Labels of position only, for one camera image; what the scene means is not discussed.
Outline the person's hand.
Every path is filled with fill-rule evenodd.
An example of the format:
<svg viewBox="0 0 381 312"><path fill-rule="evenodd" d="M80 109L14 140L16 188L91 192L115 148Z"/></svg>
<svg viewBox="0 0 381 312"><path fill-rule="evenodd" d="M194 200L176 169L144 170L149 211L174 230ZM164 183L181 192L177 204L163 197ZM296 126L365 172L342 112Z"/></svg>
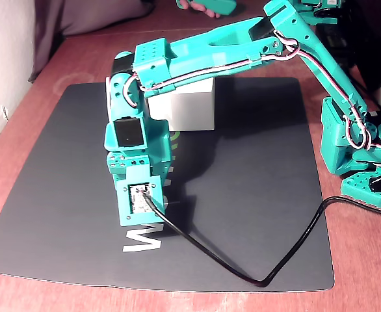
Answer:
<svg viewBox="0 0 381 312"><path fill-rule="evenodd" d="M195 2L195 1L188 1L188 0L179 0L179 5L183 10L195 10L198 12L203 12L206 16L209 16L210 18L219 18L220 14L209 10L201 3Z"/></svg>

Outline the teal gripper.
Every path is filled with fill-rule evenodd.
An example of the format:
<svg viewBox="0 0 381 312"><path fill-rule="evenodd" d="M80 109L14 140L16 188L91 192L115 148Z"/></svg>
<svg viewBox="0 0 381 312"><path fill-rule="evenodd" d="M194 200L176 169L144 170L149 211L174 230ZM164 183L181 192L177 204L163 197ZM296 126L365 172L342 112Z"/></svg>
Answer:
<svg viewBox="0 0 381 312"><path fill-rule="evenodd" d="M114 182L143 182L150 177L150 169L160 169L163 209L167 209L172 184L168 122L154 120L139 110L133 110L129 116L115 117L105 128L104 148Z"/></svg>

